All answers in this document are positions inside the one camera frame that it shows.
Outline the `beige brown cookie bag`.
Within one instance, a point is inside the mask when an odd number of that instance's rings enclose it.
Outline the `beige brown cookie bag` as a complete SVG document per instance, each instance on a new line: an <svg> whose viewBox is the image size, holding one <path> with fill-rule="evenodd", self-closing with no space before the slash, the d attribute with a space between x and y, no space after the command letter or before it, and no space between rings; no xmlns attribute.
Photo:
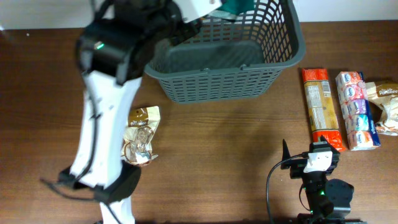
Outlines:
<svg viewBox="0 0 398 224"><path fill-rule="evenodd" d="M151 141L157 131L161 117L158 106L131 110L123 136L121 159L144 167L149 165L157 154L153 153Z"/></svg>

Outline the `Kleenex tissue multipack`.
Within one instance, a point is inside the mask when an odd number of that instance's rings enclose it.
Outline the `Kleenex tissue multipack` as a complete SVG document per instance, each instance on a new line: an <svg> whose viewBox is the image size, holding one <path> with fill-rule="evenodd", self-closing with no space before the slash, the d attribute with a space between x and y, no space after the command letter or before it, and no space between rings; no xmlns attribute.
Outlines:
<svg viewBox="0 0 398 224"><path fill-rule="evenodd" d="M335 82L349 149L376 149L381 142L371 114L363 73L340 72Z"/></svg>

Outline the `green Nescafe coffee bag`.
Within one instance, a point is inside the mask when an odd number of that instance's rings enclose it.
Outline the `green Nescafe coffee bag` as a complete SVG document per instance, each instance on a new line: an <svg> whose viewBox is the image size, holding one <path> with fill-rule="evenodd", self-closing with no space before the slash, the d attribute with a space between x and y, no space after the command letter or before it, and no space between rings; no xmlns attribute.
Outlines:
<svg viewBox="0 0 398 224"><path fill-rule="evenodd" d="M210 16L235 21L238 16L254 10L254 0L221 0L222 5L209 13Z"/></svg>

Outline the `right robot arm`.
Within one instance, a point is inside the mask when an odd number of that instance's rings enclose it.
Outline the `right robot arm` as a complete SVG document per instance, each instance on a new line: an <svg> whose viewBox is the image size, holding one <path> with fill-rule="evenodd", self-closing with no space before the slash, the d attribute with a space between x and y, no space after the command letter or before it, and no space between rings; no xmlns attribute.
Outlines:
<svg viewBox="0 0 398 224"><path fill-rule="evenodd" d="M345 223L350 213L354 187L328 176L337 168L340 152L325 137L309 145L309 150L291 156L282 141L282 169L290 171L291 179L300 179L300 192L305 192L308 213L297 215L298 223Z"/></svg>

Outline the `orange biscuit pack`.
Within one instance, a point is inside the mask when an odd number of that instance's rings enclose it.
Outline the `orange biscuit pack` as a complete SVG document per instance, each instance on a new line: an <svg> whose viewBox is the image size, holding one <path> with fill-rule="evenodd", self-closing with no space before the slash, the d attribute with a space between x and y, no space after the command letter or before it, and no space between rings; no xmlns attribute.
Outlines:
<svg viewBox="0 0 398 224"><path fill-rule="evenodd" d="M327 69L302 69L303 87L315 142L323 136L337 151L345 151L338 126Z"/></svg>

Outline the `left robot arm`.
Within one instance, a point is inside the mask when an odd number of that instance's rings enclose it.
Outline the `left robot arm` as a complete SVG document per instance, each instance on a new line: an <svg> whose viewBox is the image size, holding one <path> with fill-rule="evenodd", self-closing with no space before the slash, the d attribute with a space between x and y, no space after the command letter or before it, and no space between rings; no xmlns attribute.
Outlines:
<svg viewBox="0 0 398 224"><path fill-rule="evenodd" d="M90 189L103 223L134 223L131 196L141 174L121 158L123 134L144 67L158 42L179 44L218 1L104 1L76 42L85 85L78 152L73 164L46 186Z"/></svg>

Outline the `beige brown snack bag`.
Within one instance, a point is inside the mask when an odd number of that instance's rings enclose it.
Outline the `beige brown snack bag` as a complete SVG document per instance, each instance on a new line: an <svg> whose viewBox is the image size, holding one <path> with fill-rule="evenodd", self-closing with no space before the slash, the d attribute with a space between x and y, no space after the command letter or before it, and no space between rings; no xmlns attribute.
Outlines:
<svg viewBox="0 0 398 224"><path fill-rule="evenodd" d="M397 136L397 82L390 80L367 82L368 100L381 109L375 124L378 134Z"/></svg>

